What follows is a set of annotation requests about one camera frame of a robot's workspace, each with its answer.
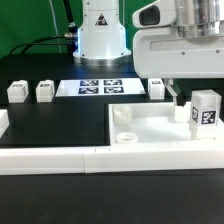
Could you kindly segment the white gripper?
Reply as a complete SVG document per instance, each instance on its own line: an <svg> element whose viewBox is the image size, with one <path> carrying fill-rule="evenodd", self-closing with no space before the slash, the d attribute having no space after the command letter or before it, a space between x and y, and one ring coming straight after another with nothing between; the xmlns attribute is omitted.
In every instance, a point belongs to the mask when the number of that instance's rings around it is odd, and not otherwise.
<svg viewBox="0 0 224 224"><path fill-rule="evenodd" d="M224 34L180 38L175 27L142 29L133 39L133 60L141 78L165 78L174 104L184 106L174 78L224 78Z"/></svg>

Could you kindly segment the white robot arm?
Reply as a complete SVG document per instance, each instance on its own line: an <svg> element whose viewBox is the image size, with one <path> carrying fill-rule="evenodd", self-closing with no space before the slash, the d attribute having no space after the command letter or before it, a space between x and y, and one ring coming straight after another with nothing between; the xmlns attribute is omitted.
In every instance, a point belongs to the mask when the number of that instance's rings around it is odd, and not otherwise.
<svg viewBox="0 0 224 224"><path fill-rule="evenodd" d="M176 79L224 79L224 0L155 0L132 15L133 48L119 21L119 0L83 0L74 61L111 66L133 58L149 95L157 83L174 90Z"/></svg>

